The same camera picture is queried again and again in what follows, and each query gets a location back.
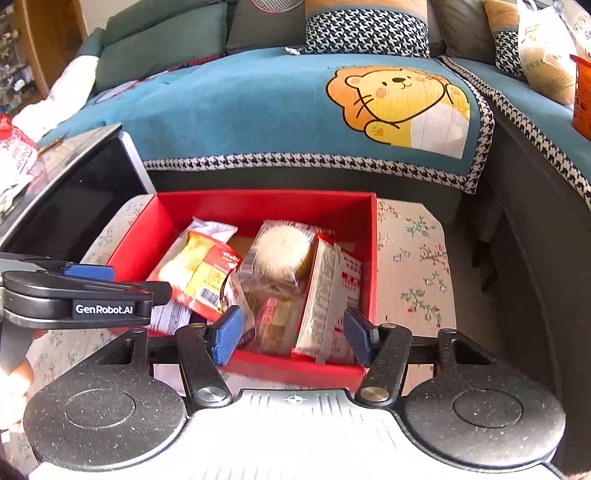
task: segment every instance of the sofa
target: sofa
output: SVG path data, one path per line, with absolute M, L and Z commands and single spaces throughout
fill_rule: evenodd
M 512 360 L 563 402 L 558 466 L 591 471 L 591 143 L 571 112 L 498 70 L 482 0 L 429 0 L 430 58 L 293 54 L 285 48 L 307 41 L 304 2 L 283 5 L 132 5 L 90 35 L 83 53 L 100 57 L 93 93 L 40 145 L 120 122 L 159 191 L 364 190 L 423 203 L 444 224 L 463 196 L 488 188 L 477 217 L 499 212 L 481 240 L 515 306 L 503 317 Z M 427 120 L 419 134 L 411 127 L 410 145 L 376 141 L 375 119 L 356 126 L 343 100 L 348 79 L 393 71 L 408 73 L 408 85 L 443 84 L 441 115 L 452 123 L 465 106 L 461 142 Z

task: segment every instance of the wooden cabinet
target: wooden cabinet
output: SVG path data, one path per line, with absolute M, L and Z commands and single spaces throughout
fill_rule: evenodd
M 10 46 L 0 41 L 0 57 L 5 56 L 0 60 L 0 95 L 4 111 L 12 116 L 46 98 L 76 56 L 86 38 L 79 0 L 15 0 L 0 14 L 0 35 L 0 40 L 6 36 L 12 41 Z

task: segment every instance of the circular metal pin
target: circular metal pin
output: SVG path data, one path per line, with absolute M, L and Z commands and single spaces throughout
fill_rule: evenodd
M 217 403 L 224 400 L 228 394 L 222 388 L 210 385 L 209 387 L 203 387 L 199 389 L 197 396 L 199 397 L 199 400 L 204 402 Z
M 365 387 L 359 394 L 367 401 L 386 401 L 390 398 L 390 392 L 382 387 Z

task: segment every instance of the blue gripper pad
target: blue gripper pad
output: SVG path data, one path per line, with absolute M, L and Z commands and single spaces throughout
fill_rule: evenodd
M 215 344 L 212 348 L 213 363 L 223 367 L 230 361 L 242 336 L 243 316 L 240 307 L 230 307 L 222 317 L 211 325 Z
M 358 310 L 347 309 L 343 315 L 343 332 L 353 353 L 363 367 L 373 364 L 377 352 L 374 351 L 370 342 L 370 332 L 375 329 L 371 323 Z
M 115 281 L 115 270 L 113 267 L 104 265 L 78 265 L 74 264 L 61 270 L 63 275 L 68 277 L 92 278 L 93 280 Z

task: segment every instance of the gray sofa cushion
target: gray sofa cushion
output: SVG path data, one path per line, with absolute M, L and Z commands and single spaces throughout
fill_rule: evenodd
M 433 0 L 450 57 L 495 64 L 495 40 L 482 0 Z
M 196 8 L 105 47 L 96 71 L 96 93 L 221 54 L 225 43 L 226 3 Z
M 106 47 L 147 28 L 220 0 L 140 0 L 111 17 L 107 22 L 103 45 Z
M 267 13 L 251 0 L 240 0 L 230 29 L 228 53 L 255 48 L 294 47 L 306 43 L 304 2 L 280 13 Z
M 88 35 L 88 38 L 84 41 L 80 47 L 80 50 L 78 50 L 76 58 L 81 57 L 82 55 L 100 57 L 100 54 L 103 51 L 104 35 L 105 30 L 102 28 L 95 28 L 95 30 L 90 35 Z

